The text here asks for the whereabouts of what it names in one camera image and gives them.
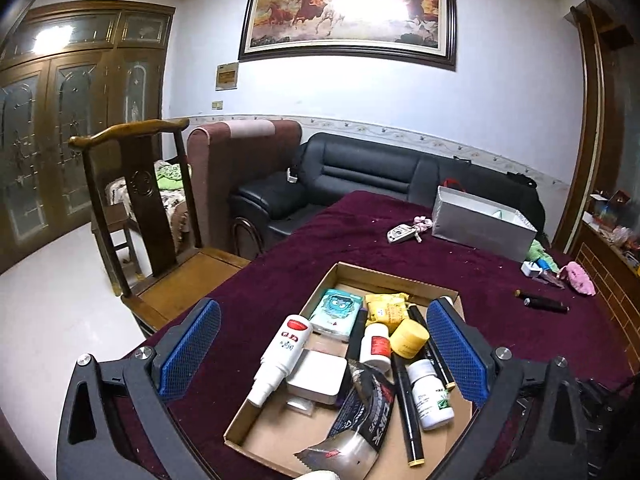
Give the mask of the white pill bottle green label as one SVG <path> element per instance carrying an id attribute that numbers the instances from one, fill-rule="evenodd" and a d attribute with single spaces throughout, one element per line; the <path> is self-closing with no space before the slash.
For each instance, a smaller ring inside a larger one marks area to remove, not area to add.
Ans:
<path id="1" fill-rule="evenodd" d="M 407 367 L 411 392 L 420 425 L 430 431 L 448 425 L 454 420 L 454 409 L 449 402 L 449 393 L 436 375 L 429 359 L 417 360 Z"/>

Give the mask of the black marker yellow end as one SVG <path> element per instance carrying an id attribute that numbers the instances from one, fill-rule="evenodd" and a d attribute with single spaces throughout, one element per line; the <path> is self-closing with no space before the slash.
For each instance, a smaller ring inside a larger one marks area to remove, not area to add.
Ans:
<path id="1" fill-rule="evenodd" d="M 413 404 L 411 385 L 405 361 L 401 356 L 393 353 L 390 357 L 390 362 L 392 362 L 408 465 L 410 468 L 420 467 L 425 463 L 420 418 Z"/>

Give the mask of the yellow round jar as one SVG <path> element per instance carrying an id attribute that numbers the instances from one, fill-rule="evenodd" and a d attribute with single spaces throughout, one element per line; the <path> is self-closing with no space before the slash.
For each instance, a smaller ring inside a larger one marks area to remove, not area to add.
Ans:
<path id="1" fill-rule="evenodd" d="M 390 348 L 401 358 L 412 360 L 429 339 L 430 334 L 422 324 L 406 318 L 390 335 Z"/>

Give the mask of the black crab snack packet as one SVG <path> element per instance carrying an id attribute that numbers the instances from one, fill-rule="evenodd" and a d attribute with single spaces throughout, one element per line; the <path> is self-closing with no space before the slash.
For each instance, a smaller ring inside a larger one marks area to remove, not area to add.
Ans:
<path id="1" fill-rule="evenodd" d="M 364 479 L 385 440 L 395 403 L 395 386 L 376 368 L 348 361 L 352 388 L 326 438 L 294 456 L 310 470 L 329 470 L 340 479 Z"/>

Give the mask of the white spray bottle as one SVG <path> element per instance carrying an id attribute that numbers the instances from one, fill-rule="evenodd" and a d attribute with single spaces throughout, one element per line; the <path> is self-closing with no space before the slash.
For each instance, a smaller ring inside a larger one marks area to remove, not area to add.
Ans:
<path id="1" fill-rule="evenodd" d="M 260 358 L 247 396 L 247 401 L 255 408 L 261 408 L 270 394 L 277 391 L 281 382 L 292 373 L 310 334 L 308 318 L 292 314 L 283 321 Z"/>

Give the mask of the white power adapter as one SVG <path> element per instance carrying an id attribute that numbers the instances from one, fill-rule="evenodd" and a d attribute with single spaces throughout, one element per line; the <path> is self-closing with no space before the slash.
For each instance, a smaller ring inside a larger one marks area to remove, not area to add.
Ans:
<path id="1" fill-rule="evenodd" d="M 286 378 L 286 388 L 294 396 L 333 405 L 341 391 L 346 370 L 344 356 L 305 349 Z"/>

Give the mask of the black marker silver cap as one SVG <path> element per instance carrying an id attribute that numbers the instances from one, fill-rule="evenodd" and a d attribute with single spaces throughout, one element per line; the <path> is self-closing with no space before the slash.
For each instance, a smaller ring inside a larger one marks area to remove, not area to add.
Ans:
<path id="1" fill-rule="evenodd" d="M 562 304 L 562 302 L 548 298 L 528 296 L 523 299 L 523 304 L 525 307 L 534 310 L 547 311 L 562 315 L 567 315 L 567 313 L 570 312 L 570 308 L 565 304 Z"/>

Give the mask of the black marker yellow cap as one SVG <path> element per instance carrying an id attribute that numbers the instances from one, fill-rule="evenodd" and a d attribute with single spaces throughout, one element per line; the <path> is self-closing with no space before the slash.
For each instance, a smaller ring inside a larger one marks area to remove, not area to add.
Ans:
<path id="1" fill-rule="evenodd" d="M 524 290 L 521 290 L 521 289 L 517 289 L 514 292 L 514 296 L 516 298 L 520 298 L 521 300 L 525 300 L 525 299 L 535 300 L 535 299 L 538 299 L 537 295 L 534 295 L 531 292 L 524 292 Z"/>

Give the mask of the purple foil packet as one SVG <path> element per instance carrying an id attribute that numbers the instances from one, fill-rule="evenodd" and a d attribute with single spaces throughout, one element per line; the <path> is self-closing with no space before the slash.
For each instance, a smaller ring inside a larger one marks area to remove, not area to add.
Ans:
<path id="1" fill-rule="evenodd" d="M 540 274 L 537 276 L 538 280 L 541 280 L 547 284 L 550 284 L 558 289 L 564 289 L 564 283 L 556 277 L 556 275 L 551 270 L 542 270 Z"/>

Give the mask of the small white charger block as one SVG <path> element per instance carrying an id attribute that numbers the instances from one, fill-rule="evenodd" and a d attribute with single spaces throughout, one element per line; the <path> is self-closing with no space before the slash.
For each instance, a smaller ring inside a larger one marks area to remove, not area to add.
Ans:
<path id="1" fill-rule="evenodd" d="M 544 272 L 544 269 L 538 266 L 536 262 L 524 261 L 521 265 L 521 271 L 526 278 L 538 278 Z"/>

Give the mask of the cardboard tray box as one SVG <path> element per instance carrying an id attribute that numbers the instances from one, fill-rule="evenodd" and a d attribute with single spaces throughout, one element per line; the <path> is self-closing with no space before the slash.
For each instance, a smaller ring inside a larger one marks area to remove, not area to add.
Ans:
<path id="1" fill-rule="evenodd" d="M 405 292 L 422 313 L 441 296 L 450 298 L 458 315 L 464 315 L 460 295 L 453 289 L 375 271 L 346 262 L 335 263 L 303 304 L 301 315 L 308 318 L 324 292 L 337 288 L 360 296 L 380 292 Z M 262 408 L 245 401 L 224 433 L 224 444 L 280 474 L 296 478 L 308 469 L 294 454 L 326 437 L 337 415 L 335 408 L 319 405 L 310 416 L 286 406 L 285 386 L 271 393 Z M 408 465 L 398 408 L 393 409 L 390 426 L 380 454 L 368 473 L 370 479 L 426 479 L 462 435 L 472 418 L 472 403 L 457 391 L 450 394 L 454 420 L 446 426 L 422 432 L 425 463 Z"/>

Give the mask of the white bottle red label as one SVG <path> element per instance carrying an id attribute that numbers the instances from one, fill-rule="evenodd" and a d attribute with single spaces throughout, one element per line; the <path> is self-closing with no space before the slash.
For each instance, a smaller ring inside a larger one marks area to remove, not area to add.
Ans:
<path id="1" fill-rule="evenodd" d="M 359 362 L 386 374 L 390 371 L 390 334 L 382 323 L 372 323 L 364 329 Z"/>

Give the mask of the yellow snack pouch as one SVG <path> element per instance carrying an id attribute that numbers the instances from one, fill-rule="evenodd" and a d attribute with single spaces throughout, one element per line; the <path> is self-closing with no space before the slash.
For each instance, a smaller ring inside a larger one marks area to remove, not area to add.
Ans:
<path id="1" fill-rule="evenodd" d="M 392 334 L 408 317 L 409 295 L 405 292 L 396 294 L 369 294 L 364 296 L 368 317 L 366 325 L 382 324 Z"/>

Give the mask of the grey rectangular box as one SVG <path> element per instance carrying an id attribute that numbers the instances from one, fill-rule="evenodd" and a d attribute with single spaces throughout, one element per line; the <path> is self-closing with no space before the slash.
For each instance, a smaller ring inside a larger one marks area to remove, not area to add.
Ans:
<path id="1" fill-rule="evenodd" d="M 522 262 L 537 234 L 517 210 L 440 186 L 432 211 L 432 234 L 512 261 Z"/>

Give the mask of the black leather sofa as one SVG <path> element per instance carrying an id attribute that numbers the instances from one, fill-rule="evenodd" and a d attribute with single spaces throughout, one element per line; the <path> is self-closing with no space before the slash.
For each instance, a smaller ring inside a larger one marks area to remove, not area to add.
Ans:
<path id="1" fill-rule="evenodd" d="M 524 174 L 325 132 L 300 144 L 285 170 L 242 183 L 230 193 L 232 240 L 241 257 L 254 259 L 351 192 L 430 208 L 441 185 L 521 211 L 537 240 L 548 242 L 537 185 Z"/>

